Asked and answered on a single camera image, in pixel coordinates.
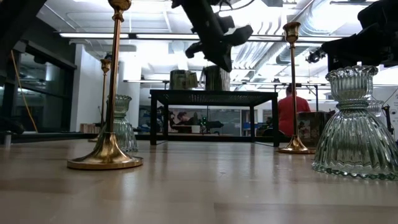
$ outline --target robotic arm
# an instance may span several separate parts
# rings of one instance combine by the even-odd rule
[[[227,72],[232,71],[231,48],[244,44],[253,30],[247,25],[237,28],[232,34],[225,35],[235,24],[231,16],[220,17],[213,13],[211,5],[221,0],[173,0],[172,8],[182,6],[192,23],[192,32],[197,33],[200,41],[192,44],[186,51],[188,58],[197,52],[203,52],[205,59],[220,66]]]
[[[385,67],[398,65],[398,1],[379,0],[358,14],[362,31],[351,37],[326,42],[310,53],[308,62],[315,63],[328,54],[330,62],[338,67],[353,66],[357,62]]]

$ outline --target black metal table frame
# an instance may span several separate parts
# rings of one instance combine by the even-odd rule
[[[187,95],[193,93],[196,95],[225,95],[225,96],[261,96],[260,100],[254,102],[239,102],[239,103],[223,103],[223,102],[204,102],[204,103],[169,103],[163,95]],[[156,145],[157,140],[178,140],[178,141],[232,141],[232,142],[256,142],[262,140],[268,140],[270,138],[259,138],[256,137],[255,133],[255,123],[254,123],[254,107],[265,103],[269,100],[272,101],[272,126],[273,126],[273,138],[272,142],[274,147],[279,146],[279,121],[278,121],[278,94],[273,92],[257,92],[257,91],[190,91],[190,90],[151,90],[150,91],[150,144]],[[163,104],[164,121],[169,120],[169,105],[187,105],[187,106],[247,106],[250,108],[250,137],[239,137],[239,136],[173,136],[169,139],[169,122],[163,123],[163,136],[157,135],[157,102]]]

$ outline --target white wall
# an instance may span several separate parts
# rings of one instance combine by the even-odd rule
[[[125,60],[126,61],[119,63],[117,93],[120,95],[127,95],[132,98],[129,110],[126,114],[126,119],[133,127],[138,127],[140,83],[125,83],[123,80],[140,80],[141,65],[139,61],[136,60],[135,55],[126,58]]]
[[[79,131],[81,123],[99,123],[101,121],[103,86],[101,62],[87,53],[84,45],[77,44],[75,65],[78,69],[75,71],[73,79],[70,131]],[[109,92],[108,83],[109,81],[106,84],[106,96]]]

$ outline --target wooden table surface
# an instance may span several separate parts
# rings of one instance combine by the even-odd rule
[[[252,143],[139,142],[135,169],[80,171],[86,140],[0,148],[0,223],[398,223],[398,182],[311,169]]]

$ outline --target brass candlestick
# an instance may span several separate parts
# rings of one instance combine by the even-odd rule
[[[106,131],[102,134],[94,151],[85,157],[68,161],[67,166],[72,169],[109,170],[123,169],[142,165],[142,158],[132,157],[123,153],[113,133],[114,104],[116,96],[116,80],[118,75],[120,26],[124,21],[123,12],[131,6],[131,0],[108,0],[114,9],[114,36],[112,48],[111,83],[109,85],[109,101],[106,110]]]
[[[106,74],[111,69],[111,61],[109,59],[101,59],[101,69],[103,71],[103,85],[102,85],[102,105],[101,105],[101,130],[104,127],[104,107],[105,107],[105,89],[106,89]],[[93,139],[89,139],[88,142],[97,142],[100,134]]]
[[[296,99],[296,72],[294,62],[294,49],[295,43],[299,38],[299,28],[301,24],[299,22],[289,22],[284,25],[283,30],[285,31],[285,39],[290,44],[290,56],[292,58],[292,96],[293,96],[293,127],[294,132],[290,143],[284,147],[279,148],[278,152],[283,153],[296,153],[296,154],[314,154],[315,151],[309,150],[301,142],[299,137],[299,129],[297,127],[297,99]]]

